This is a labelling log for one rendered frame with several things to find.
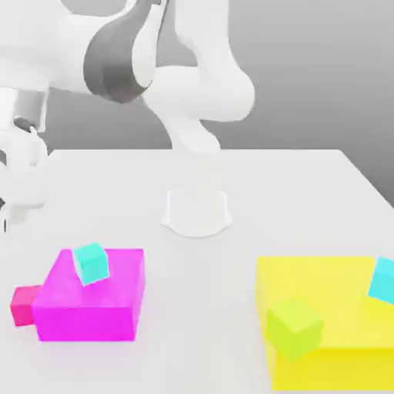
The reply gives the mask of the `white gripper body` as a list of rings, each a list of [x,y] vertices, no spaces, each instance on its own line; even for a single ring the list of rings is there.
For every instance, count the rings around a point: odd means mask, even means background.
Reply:
[[[42,207],[47,198],[47,168],[11,171],[0,165],[0,198],[10,206]]]

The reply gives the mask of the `small cyan cube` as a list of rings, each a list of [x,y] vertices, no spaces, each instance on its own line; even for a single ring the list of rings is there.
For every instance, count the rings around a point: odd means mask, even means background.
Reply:
[[[72,254],[75,271],[83,285],[90,285],[110,276],[108,256],[99,243],[73,249]]]
[[[394,260],[378,257],[368,296],[394,305]]]

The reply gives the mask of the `small pink cube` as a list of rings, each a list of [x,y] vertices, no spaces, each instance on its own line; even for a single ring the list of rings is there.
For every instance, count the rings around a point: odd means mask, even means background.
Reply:
[[[17,287],[10,303],[12,317],[16,327],[29,326],[34,323],[32,303],[41,289],[41,285]]]

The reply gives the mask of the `small lime green cube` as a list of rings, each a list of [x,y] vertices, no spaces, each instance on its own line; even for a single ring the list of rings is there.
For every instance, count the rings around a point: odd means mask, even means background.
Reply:
[[[266,337],[288,361],[296,361],[319,347],[324,318],[297,297],[277,302],[266,315]]]

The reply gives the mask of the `large magenta box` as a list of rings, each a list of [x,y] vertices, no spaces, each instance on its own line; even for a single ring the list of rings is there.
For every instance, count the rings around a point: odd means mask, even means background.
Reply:
[[[133,341],[145,289],[142,249],[106,249],[110,276],[83,285],[63,249],[32,303],[42,342]]]

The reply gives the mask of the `large yellow box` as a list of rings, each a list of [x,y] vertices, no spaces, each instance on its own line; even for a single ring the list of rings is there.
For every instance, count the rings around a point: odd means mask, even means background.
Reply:
[[[255,302],[274,390],[394,394],[394,305],[368,296],[372,256],[260,256]],[[266,337],[268,309],[300,298],[324,318],[319,347],[296,361]]]

